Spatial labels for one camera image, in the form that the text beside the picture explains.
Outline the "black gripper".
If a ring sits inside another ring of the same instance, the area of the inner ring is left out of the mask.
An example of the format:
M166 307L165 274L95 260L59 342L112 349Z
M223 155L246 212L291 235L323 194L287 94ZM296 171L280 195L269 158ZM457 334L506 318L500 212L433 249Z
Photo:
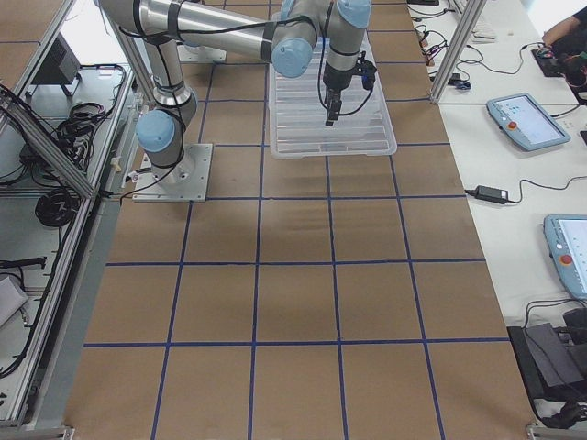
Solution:
M326 64L323 82L327 88L325 98L327 109L325 125L327 127L332 127L338 120L338 110L342 105L342 91L349 87L352 77L355 76L357 72L356 67L342 71L332 67L329 63Z

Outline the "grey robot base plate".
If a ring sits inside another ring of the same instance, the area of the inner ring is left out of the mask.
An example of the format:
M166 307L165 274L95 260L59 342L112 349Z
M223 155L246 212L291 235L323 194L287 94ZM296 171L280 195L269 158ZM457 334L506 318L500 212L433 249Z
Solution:
M138 192L132 194L132 200L136 203L204 202L212 155L212 144L185 144L182 161L167 175L163 169L153 169L144 153L141 165L150 170L137 177Z

